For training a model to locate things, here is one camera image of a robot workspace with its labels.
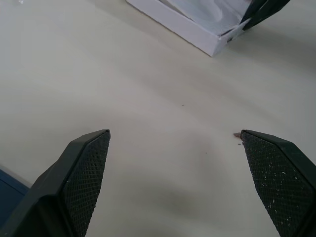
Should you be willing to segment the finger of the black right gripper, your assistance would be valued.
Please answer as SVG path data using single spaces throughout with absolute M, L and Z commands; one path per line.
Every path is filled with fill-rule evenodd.
M 250 19 L 249 23 L 258 23 L 268 18 L 267 12 L 261 10 L 267 2 L 267 0 L 251 0 L 242 21 Z
M 268 2 L 264 5 L 264 7 L 261 9 L 262 11 L 264 10 L 268 14 L 268 18 L 271 17 L 272 15 L 276 14 L 279 12 L 283 7 L 285 7 L 290 0 L 267 0 Z M 256 26 L 258 23 L 255 22 L 250 22 L 250 19 L 248 19 L 247 24 L 244 26 L 243 30 L 249 30 L 250 28 Z

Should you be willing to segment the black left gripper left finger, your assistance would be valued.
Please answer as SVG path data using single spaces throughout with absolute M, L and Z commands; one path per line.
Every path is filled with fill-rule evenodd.
M 101 190 L 107 129 L 71 141 L 33 183 L 0 230 L 2 237 L 83 237 Z

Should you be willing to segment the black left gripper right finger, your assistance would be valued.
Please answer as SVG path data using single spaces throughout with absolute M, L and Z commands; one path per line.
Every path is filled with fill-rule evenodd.
M 256 192 L 281 237 L 316 235 L 316 166 L 292 142 L 242 130 Z

